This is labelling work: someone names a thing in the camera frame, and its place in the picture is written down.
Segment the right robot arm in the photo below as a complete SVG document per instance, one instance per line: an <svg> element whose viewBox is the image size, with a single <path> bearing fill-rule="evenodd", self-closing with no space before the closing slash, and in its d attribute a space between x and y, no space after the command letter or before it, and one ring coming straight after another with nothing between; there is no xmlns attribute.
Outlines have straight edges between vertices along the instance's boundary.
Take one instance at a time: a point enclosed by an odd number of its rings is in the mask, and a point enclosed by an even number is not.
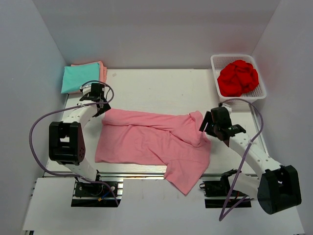
<svg viewBox="0 0 313 235"><path fill-rule="evenodd" d="M292 166L283 166L271 158L246 133L232 124L229 111L219 106L206 112L200 131L223 141L254 170L256 177L232 169L221 175L219 181L205 181L200 188L207 197L240 196L242 202L257 200L267 214L274 214L301 204L299 177Z"/></svg>

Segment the red crumpled t shirt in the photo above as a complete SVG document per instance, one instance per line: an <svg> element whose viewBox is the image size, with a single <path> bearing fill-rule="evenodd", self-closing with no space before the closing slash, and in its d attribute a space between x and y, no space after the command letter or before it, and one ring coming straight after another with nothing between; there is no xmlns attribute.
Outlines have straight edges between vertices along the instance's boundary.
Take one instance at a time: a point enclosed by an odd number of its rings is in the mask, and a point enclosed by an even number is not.
<svg viewBox="0 0 313 235"><path fill-rule="evenodd" d="M236 60L221 70L217 81L222 96L240 97L259 85L259 76L251 63Z"/></svg>

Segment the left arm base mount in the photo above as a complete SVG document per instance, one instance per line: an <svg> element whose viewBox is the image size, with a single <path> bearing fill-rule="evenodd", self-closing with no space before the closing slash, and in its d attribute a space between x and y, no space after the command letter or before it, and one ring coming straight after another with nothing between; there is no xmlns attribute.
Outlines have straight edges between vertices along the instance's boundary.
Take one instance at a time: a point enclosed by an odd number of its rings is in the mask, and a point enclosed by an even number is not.
<svg viewBox="0 0 313 235"><path fill-rule="evenodd" d="M120 203L122 184L118 181L107 181L106 183L110 186L110 189L103 184L91 184L76 181L71 200L71 207L117 208L118 205L111 190L114 192L118 203Z"/></svg>

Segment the pink t shirt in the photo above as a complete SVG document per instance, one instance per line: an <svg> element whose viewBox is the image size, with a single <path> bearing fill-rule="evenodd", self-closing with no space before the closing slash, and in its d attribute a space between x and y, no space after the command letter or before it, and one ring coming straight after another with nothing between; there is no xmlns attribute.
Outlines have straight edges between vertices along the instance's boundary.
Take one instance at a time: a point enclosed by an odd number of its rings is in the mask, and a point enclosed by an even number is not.
<svg viewBox="0 0 313 235"><path fill-rule="evenodd" d="M111 109L102 119L95 162L164 165L164 178L187 195L207 170L211 144L199 111L165 115Z"/></svg>

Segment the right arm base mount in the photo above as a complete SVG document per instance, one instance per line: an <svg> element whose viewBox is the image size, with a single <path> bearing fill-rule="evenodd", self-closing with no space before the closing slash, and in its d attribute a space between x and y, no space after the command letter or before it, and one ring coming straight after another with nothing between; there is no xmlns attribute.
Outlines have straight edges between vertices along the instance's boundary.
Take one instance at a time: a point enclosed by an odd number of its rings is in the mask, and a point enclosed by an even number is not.
<svg viewBox="0 0 313 235"><path fill-rule="evenodd" d="M204 192L204 202L206 209L222 209L224 201L230 189L231 183L228 178L235 176L237 170L232 169L222 174L221 178L217 176L201 177L202 182L199 184L199 188ZM233 190L226 205L226 208L231 208L244 196L244 193ZM251 200L247 197L243 202L236 206L236 208L251 208Z"/></svg>

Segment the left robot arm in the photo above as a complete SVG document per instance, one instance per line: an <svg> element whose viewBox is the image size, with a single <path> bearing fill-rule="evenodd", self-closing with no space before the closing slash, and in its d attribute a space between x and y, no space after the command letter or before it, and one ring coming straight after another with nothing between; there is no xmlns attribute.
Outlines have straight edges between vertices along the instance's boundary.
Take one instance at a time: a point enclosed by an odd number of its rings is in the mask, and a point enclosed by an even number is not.
<svg viewBox="0 0 313 235"><path fill-rule="evenodd" d="M49 125L49 158L51 161L68 168L76 177L87 182L87 190L92 195L103 191L99 173L85 158L86 147L83 128L111 107L107 100L106 90L111 87L104 82L87 82L80 88L82 97L77 104L68 108L69 114L59 122Z"/></svg>

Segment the white plastic basket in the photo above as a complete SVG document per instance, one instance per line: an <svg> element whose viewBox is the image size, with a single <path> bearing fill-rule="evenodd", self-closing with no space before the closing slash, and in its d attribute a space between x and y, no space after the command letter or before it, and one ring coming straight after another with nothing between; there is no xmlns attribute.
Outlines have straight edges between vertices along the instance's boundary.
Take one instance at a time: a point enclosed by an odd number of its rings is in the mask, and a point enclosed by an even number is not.
<svg viewBox="0 0 313 235"><path fill-rule="evenodd" d="M219 96L220 101L225 101L230 98L235 97L226 97L221 94L220 87L218 85L218 77L220 76L220 72L230 63L236 60L243 60L245 62L251 63L253 68L258 71L258 67L255 63L255 60L252 56L247 54L215 54L212 55L211 58L211 66L212 72L215 80L215 85L217 89L217 94ZM249 102L255 102L258 99L264 99L267 95L264 83L262 81L262 77L259 75L259 85L251 92L243 94L241 96L242 99L248 100Z"/></svg>

